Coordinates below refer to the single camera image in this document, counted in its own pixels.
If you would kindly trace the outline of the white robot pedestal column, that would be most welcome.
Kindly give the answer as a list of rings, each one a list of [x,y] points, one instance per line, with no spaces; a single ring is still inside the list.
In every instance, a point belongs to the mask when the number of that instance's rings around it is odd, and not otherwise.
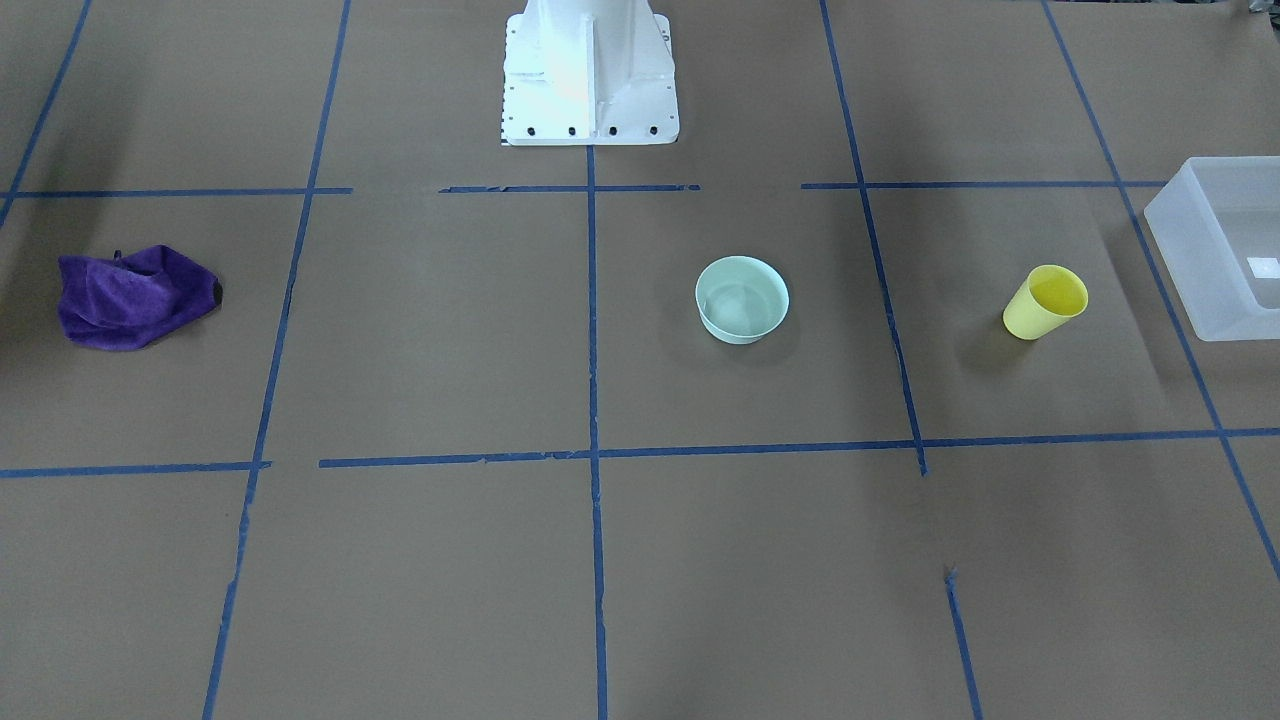
[[[529,1],[506,20],[500,142],[678,141],[669,19],[648,1]]]

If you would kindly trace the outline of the yellow plastic cup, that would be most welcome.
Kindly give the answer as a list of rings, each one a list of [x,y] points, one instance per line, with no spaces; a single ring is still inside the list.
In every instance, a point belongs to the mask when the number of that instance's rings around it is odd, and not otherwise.
[[[1088,305],[1089,292],[1078,274],[1065,266],[1044,264],[1028,273],[1001,319],[1015,338],[1034,341],[1082,315]]]

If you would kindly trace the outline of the purple crumpled cloth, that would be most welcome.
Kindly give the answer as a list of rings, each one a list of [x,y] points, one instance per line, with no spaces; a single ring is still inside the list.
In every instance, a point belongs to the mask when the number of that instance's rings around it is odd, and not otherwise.
[[[207,268],[166,245],[113,258],[61,255],[58,320],[74,345],[124,352],[221,306],[223,284]]]

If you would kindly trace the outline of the translucent plastic storage box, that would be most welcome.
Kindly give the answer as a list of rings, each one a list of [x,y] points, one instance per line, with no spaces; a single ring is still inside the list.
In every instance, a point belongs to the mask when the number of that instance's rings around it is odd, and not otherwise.
[[[1277,340],[1276,156],[1190,158],[1144,215],[1199,340]]]

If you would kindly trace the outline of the mint green bowl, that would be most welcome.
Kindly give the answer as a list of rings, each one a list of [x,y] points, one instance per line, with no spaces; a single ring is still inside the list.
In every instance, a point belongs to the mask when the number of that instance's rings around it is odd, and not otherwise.
[[[719,258],[694,288],[703,328],[727,345],[751,345],[776,331],[790,310],[790,288],[768,263],[744,255]]]

